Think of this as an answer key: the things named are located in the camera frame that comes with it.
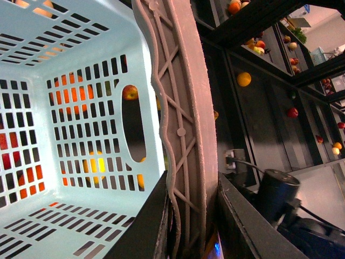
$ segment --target electrical cable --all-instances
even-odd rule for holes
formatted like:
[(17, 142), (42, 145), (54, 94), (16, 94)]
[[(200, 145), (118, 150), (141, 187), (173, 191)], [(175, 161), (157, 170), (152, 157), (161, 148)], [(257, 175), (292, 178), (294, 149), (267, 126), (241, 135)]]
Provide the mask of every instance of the electrical cable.
[[(257, 167), (256, 165), (252, 164), (252, 163), (249, 163), (247, 161), (243, 161), (243, 160), (239, 160), (239, 159), (236, 159), (236, 158), (227, 158), (230, 162), (238, 162), (238, 163), (243, 163), (245, 165), (248, 165), (250, 167), (253, 167), (255, 168), (256, 170), (262, 172), (262, 173), (265, 173), (263, 170), (261, 170), (259, 167)], [(300, 208), (302, 210), (304, 210), (306, 213), (308, 213), (309, 215), (311, 215), (312, 217), (316, 218), (317, 220), (321, 221), (322, 223), (324, 224), (327, 224), (335, 229), (338, 229), (342, 234), (345, 235), (345, 231), (342, 230), (341, 228), (338, 228), (337, 226), (331, 224), (330, 222), (328, 222), (327, 220), (324, 220), (323, 218), (317, 216), (315, 213), (311, 212), (310, 210), (308, 210), (307, 208), (303, 207), (302, 205), (300, 205)]]
[(323, 218), (317, 216), (316, 214), (312, 213), (310, 210), (308, 210), (307, 208), (303, 207), (302, 205), (300, 206), (300, 208), (301, 208), (302, 210), (304, 210), (306, 213), (308, 213), (309, 215), (311, 215), (311, 216), (313, 216), (314, 218), (316, 218), (317, 220), (321, 221), (322, 223), (328, 224), (328, 225), (330, 225), (331, 227), (340, 230), (340, 232), (341, 232), (342, 234), (345, 235), (345, 231), (342, 230), (341, 228), (338, 228), (337, 226), (333, 225), (332, 223), (329, 223), (327, 220), (324, 220)]
[(230, 162), (238, 162), (238, 163), (244, 163), (245, 165), (248, 165), (248, 166), (251, 166), (253, 168), (255, 168), (256, 170), (262, 172), (263, 174), (265, 173), (264, 171), (262, 171), (259, 167), (257, 167), (256, 165), (252, 164), (252, 163), (249, 163), (247, 161), (243, 161), (243, 160), (239, 160), (239, 159), (236, 159), (236, 158), (229, 158), (227, 157), (227, 159), (230, 161)]

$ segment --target plastic basket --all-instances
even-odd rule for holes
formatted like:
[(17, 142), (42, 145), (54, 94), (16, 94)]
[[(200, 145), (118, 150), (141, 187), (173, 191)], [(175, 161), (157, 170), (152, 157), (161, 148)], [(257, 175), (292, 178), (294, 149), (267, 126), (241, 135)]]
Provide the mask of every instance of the plastic basket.
[(118, 1), (25, 2), (0, 0), (0, 258), (102, 258), (164, 171), (150, 53)]
[(323, 54), (323, 49), (318, 47), (316, 50), (310, 53), (310, 56), (312, 57), (312, 60), (315, 65), (319, 65), (323, 62), (326, 62), (326, 57)]

